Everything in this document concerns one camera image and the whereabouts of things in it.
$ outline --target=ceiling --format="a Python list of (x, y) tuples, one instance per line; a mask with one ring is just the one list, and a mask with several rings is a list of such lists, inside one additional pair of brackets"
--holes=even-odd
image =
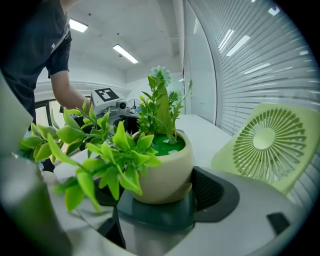
[[(154, 59), (179, 55), (173, 0), (82, 0), (67, 15), (89, 26), (84, 33), (71, 30), (71, 54), (81, 61), (94, 58), (127, 72)], [(139, 63), (119, 57), (113, 49), (116, 44)]]

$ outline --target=green moss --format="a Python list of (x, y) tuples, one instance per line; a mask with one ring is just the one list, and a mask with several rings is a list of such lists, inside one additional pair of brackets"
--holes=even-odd
[(169, 139), (165, 134), (157, 134), (154, 136), (154, 138), (155, 139), (153, 140), (151, 147), (154, 150), (158, 151), (158, 153), (155, 154), (156, 157), (166, 156), (174, 152), (179, 152), (186, 146), (185, 141), (179, 136), (176, 137), (176, 143), (173, 145), (168, 143)]

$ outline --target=cream plant pot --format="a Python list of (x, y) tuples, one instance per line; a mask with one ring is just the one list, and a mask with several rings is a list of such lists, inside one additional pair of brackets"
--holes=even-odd
[(142, 195), (133, 193), (138, 201), (154, 205), (172, 203), (185, 197), (191, 190), (193, 151), (188, 137), (181, 132), (177, 134), (185, 142), (184, 149), (170, 155), (157, 156), (161, 165), (148, 167), (145, 176), (139, 173)]

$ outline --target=light green fan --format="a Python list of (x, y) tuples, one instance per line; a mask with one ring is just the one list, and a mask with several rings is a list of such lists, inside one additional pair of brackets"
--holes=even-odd
[(214, 155), (212, 167), (267, 182), (286, 194), (309, 165), (319, 142), (318, 112), (261, 103)]

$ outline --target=fan grille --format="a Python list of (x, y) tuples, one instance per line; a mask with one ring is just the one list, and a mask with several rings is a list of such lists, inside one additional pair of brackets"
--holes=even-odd
[(269, 109), (253, 118), (238, 135), (233, 148), (237, 171), (273, 183), (294, 171), (304, 154), (305, 129), (292, 111)]

